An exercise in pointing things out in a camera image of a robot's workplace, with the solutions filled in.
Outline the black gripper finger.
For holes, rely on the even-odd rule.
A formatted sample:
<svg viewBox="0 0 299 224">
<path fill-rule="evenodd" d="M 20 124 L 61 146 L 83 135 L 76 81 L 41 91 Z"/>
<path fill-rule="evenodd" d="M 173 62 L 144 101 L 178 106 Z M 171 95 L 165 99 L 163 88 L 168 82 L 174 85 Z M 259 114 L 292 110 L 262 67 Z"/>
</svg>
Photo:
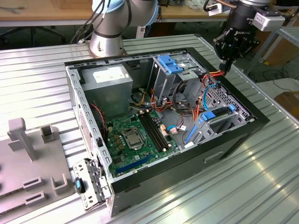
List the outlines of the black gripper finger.
<svg viewBox="0 0 299 224">
<path fill-rule="evenodd" d="M 234 39 L 233 43 L 228 48 L 226 72 L 230 71 L 234 61 L 238 58 L 245 57 L 259 44 L 260 42 L 257 39 Z"/>
<path fill-rule="evenodd" d="M 231 47 L 228 40 L 230 31 L 225 30 L 222 34 L 213 39 L 213 47 L 216 55 L 221 59 L 220 70 L 230 70 L 231 68 Z"/>
</svg>

